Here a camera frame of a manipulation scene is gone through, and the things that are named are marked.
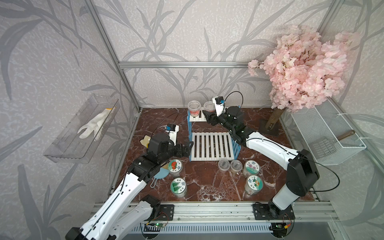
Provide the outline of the blue and white wooden shelf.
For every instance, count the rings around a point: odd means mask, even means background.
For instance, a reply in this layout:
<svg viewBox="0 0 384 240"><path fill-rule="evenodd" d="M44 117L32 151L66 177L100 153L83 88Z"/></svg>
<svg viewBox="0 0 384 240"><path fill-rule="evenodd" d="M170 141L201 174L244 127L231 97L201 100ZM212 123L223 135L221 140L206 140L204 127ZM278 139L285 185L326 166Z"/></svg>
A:
<svg viewBox="0 0 384 240"><path fill-rule="evenodd" d="M229 133L194 133L193 123L205 123L202 113L198 117L187 116L189 140L194 142L191 162L219 161L221 159L236 160L241 151L241 146L231 138Z"/></svg>

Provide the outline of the aluminium front rail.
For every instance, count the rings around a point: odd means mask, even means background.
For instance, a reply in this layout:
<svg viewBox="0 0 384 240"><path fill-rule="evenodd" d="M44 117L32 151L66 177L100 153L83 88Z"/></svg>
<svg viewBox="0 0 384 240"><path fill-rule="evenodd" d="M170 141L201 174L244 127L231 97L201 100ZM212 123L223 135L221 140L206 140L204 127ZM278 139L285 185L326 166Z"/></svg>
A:
<svg viewBox="0 0 384 240"><path fill-rule="evenodd" d="M272 219L253 209L253 202L162 202L173 205L168 216L171 223L304 223L339 222L331 202L298 201L288 210L290 216Z"/></svg>

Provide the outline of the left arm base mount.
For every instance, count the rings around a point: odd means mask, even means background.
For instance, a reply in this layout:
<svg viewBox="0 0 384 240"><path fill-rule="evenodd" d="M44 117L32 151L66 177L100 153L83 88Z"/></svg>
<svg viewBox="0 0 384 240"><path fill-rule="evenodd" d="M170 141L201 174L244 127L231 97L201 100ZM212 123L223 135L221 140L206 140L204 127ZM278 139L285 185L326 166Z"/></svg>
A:
<svg viewBox="0 0 384 240"><path fill-rule="evenodd" d="M146 219L147 222L153 221L165 221L169 222L174 219L175 205L164 205L161 204L156 207L150 217Z"/></svg>

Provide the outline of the clear plastic seed container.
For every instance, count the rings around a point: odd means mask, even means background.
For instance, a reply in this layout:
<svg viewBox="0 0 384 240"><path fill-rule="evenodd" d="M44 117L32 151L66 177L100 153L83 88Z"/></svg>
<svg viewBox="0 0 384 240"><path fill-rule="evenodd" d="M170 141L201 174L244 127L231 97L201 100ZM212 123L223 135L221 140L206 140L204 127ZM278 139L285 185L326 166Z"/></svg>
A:
<svg viewBox="0 0 384 240"><path fill-rule="evenodd" d="M218 168L221 173L225 173L230 169L230 162L228 160L219 160L218 161Z"/></svg>

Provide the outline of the wooden handled brush in basket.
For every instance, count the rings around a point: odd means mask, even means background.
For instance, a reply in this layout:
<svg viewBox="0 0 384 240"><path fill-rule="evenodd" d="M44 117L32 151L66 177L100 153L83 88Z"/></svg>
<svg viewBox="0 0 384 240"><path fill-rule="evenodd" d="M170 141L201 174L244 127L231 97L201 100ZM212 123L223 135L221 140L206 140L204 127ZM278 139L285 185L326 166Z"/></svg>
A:
<svg viewBox="0 0 384 240"><path fill-rule="evenodd" d="M338 141L342 141L342 140L344 140L344 139L346 139L346 138L348 138L348 137L353 136L355 133L356 133L356 132L355 132L354 130L349 130L349 131L343 133L342 135L338 136L338 137L337 137L337 140L338 140Z"/></svg>

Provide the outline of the pink blossom artificial tree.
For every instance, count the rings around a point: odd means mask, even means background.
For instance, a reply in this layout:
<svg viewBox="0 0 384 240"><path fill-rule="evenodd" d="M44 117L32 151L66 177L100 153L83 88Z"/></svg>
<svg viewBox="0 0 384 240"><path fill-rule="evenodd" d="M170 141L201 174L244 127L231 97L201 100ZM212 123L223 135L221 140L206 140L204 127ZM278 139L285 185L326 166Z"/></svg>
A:
<svg viewBox="0 0 384 240"><path fill-rule="evenodd" d="M321 42L320 33L308 26L292 26L288 34L277 38L277 46L262 62L251 60L248 72L254 77L261 69L270 77L269 94L274 110L261 120L259 131L275 136L277 123L287 111L321 105L338 95L346 86L342 76L347 57L359 33L340 32L333 41Z"/></svg>

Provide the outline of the red strawberry label jar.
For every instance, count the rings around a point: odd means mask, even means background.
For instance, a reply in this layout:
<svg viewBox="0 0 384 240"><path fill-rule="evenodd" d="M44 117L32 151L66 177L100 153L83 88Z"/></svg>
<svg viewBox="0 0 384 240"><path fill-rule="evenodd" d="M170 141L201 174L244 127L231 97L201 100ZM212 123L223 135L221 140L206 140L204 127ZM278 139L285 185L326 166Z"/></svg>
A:
<svg viewBox="0 0 384 240"><path fill-rule="evenodd" d="M168 164L168 171L171 176L179 177L183 169L183 163L179 159L171 160Z"/></svg>

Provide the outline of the flower label jar right front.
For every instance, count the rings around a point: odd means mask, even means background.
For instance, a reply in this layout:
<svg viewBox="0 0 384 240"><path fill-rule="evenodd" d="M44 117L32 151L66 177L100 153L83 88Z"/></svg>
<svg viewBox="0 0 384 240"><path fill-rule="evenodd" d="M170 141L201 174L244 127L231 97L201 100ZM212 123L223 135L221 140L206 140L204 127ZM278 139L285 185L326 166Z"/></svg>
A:
<svg viewBox="0 0 384 240"><path fill-rule="evenodd" d="M255 195L259 193L264 187L262 179L257 175L251 175L247 178L245 184L245 192L248 195Z"/></svg>

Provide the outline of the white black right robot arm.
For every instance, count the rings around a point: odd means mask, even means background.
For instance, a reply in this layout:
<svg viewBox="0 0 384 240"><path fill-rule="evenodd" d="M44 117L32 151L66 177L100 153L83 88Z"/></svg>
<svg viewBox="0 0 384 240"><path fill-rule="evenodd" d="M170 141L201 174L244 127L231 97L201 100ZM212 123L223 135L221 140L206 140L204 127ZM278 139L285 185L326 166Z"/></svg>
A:
<svg viewBox="0 0 384 240"><path fill-rule="evenodd" d="M261 153L287 171L286 183L269 202L270 209L284 211L319 180L320 173L309 151L285 147L246 126L239 107L229 107L221 114L208 111L203 114L208 124L228 130L237 144Z"/></svg>

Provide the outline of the flower label jar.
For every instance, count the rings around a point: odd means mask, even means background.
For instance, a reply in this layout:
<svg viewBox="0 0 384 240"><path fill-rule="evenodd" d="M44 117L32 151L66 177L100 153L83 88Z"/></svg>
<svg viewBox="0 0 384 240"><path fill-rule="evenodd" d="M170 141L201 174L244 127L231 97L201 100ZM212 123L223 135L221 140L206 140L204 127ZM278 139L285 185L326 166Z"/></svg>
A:
<svg viewBox="0 0 384 240"><path fill-rule="evenodd" d="M246 161L243 168L243 176L248 178L249 176L258 175L260 172L260 165L256 161Z"/></svg>
<svg viewBox="0 0 384 240"><path fill-rule="evenodd" d="M251 175L247 178L245 184L245 192L248 195L255 195L259 193L264 187L262 179L257 175Z"/></svg>

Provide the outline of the clear acrylic wall tray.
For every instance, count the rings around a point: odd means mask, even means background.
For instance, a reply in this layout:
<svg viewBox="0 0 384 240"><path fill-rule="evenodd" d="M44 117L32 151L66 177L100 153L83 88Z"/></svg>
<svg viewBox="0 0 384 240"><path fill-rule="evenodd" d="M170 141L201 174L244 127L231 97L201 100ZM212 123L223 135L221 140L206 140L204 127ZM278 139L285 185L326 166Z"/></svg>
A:
<svg viewBox="0 0 384 240"><path fill-rule="evenodd" d="M92 94L45 150L54 163L87 164L121 107L117 98Z"/></svg>

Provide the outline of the flower label jar right rear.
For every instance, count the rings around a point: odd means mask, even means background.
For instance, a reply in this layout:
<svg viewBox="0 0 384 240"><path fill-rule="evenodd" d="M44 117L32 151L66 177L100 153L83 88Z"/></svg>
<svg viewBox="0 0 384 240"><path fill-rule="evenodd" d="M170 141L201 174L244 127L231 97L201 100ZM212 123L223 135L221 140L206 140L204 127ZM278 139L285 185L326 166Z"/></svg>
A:
<svg viewBox="0 0 384 240"><path fill-rule="evenodd" d="M248 178L249 176L258 175L260 172L260 165L256 161L246 161L243 168L243 176Z"/></svg>

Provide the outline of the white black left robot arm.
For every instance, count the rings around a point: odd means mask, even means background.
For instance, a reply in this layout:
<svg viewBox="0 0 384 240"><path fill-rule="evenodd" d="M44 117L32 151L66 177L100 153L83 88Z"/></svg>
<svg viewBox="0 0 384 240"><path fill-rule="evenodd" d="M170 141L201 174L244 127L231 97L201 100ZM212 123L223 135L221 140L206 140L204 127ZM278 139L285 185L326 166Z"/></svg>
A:
<svg viewBox="0 0 384 240"><path fill-rule="evenodd" d="M160 210L160 201L146 196L133 210L124 214L132 200L158 174L171 158L189 157L194 143L178 144L172 133L154 135L144 155L130 164L126 175L103 206L80 228L71 228L67 240L120 240L145 220L154 219Z"/></svg>

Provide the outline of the white glove in tray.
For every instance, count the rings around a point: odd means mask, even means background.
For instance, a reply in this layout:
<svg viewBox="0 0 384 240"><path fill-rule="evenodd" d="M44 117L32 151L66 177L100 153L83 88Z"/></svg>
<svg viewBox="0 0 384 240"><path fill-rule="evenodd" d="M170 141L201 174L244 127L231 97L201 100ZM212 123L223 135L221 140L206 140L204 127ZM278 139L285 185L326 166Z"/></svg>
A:
<svg viewBox="0 0 384 240"><path fill-rule="evenodd" d="M104 129L103 125L106 121L109 114L113 111L113 109L104 109L101 113L97 114L93 119L91 119L88 123L80 127L78 130L78 134L80 139L86 139L92 133L94 134L94 142L98 141L101 138L101 131Z"/></svg>

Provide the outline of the clear lidded seed container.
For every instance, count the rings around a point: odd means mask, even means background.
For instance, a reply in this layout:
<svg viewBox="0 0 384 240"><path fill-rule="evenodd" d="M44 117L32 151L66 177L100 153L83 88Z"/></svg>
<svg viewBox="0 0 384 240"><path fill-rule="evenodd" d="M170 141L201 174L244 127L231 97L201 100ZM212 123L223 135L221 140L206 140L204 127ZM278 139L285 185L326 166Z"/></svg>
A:
<svg viewBox="0 0 384 240"><path fill-rule="evenodd" d="M205 102L203 109L206 112L214 113L216 111L216 105L213 102Z"/></svg>

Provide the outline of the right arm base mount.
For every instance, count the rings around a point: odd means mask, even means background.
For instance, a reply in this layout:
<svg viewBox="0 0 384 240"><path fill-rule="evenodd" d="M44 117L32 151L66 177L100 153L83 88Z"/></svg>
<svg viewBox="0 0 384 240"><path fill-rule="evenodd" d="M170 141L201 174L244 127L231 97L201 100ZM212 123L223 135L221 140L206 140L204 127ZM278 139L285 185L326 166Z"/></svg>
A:
<svg viewBox="0 0 384 240"><path fill-rule="evenodd" d="M275 204L269 201L267 204L255 202L252 204L255 220L295 220L295 214L292 205L285 210L280 210Z"/></svg>

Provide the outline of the green tree label jar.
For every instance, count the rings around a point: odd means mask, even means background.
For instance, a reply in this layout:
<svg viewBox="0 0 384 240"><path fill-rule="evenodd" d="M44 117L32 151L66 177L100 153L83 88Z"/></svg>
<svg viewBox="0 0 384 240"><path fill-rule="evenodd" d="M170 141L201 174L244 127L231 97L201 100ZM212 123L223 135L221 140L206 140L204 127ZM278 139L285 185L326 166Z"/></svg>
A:
<svg viewBox="0 0 384 240"><path fill-rule="evenodd" d="M183 198L187 194L187 183L182 178L173 179L170 185L171 192L178 198Z"/></svg>

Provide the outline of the black and yellow work glove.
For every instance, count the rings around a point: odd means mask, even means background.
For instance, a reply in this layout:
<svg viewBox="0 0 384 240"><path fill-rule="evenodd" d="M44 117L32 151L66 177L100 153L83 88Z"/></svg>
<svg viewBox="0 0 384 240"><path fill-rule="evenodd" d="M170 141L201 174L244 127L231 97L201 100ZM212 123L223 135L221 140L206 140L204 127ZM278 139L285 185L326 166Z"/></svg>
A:
<svg viewBox="0 0 384 240"><path fill-rule="evenodd" d="M140 143L142 146L144 146L145 148L148 148L149 147L149 144L150 144L150 140L151 140L151 137L148 136L148 135L145 135L144 138L142 140L140 140Z"/></svg>

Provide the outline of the clear container red seed packet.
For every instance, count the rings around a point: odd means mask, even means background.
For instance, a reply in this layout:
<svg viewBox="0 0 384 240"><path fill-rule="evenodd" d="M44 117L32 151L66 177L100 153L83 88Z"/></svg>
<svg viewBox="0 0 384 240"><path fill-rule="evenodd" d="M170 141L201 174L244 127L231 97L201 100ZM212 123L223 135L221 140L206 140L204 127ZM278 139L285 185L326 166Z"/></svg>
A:
<svg viewBox="0 0 384 240"><path fill-rule="evenodd" d="M197 118L200 115L201 111L201 104L198 101L190 101L188 103L188 110L190 113L190 116L193 118Z"/></svg>

